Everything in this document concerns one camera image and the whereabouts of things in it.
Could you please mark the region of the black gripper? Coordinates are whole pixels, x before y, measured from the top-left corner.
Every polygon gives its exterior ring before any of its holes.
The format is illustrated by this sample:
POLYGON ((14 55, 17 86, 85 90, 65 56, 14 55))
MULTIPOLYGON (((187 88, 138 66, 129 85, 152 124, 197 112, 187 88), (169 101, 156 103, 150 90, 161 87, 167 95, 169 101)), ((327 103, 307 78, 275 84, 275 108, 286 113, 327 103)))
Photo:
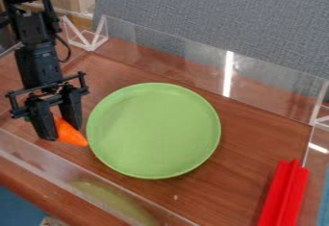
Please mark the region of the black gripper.
POLYGON ((11 118, 29 117, 38 138, 54 141, 52 106, 58 105, 62 119, 76 130, 82 125, 81 97, 88 94, 84 73, 62 76, 54 48, 46 44, 22 46, 14 55, 22 89, 6 94, 11 118))

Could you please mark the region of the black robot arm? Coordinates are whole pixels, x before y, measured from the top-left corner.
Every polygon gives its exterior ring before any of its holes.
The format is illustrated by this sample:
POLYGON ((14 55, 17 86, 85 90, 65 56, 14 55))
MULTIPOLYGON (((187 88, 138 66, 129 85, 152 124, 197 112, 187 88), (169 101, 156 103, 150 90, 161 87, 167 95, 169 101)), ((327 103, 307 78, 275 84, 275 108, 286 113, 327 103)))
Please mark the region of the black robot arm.
POLYGON ((1 0, 6 17, 1 26, 10 26, 19 47, 14 51, 22 89, 6 97, 11 117, 26 118, 35 134, 45 140, 57 140, 58 131, 49 110, 56 106, 64 120, 74 129, 82 125, 81 98, 88 94, 84 73, 65 77, 54 45, 64 42, 60 21, 50 0, 1 0))

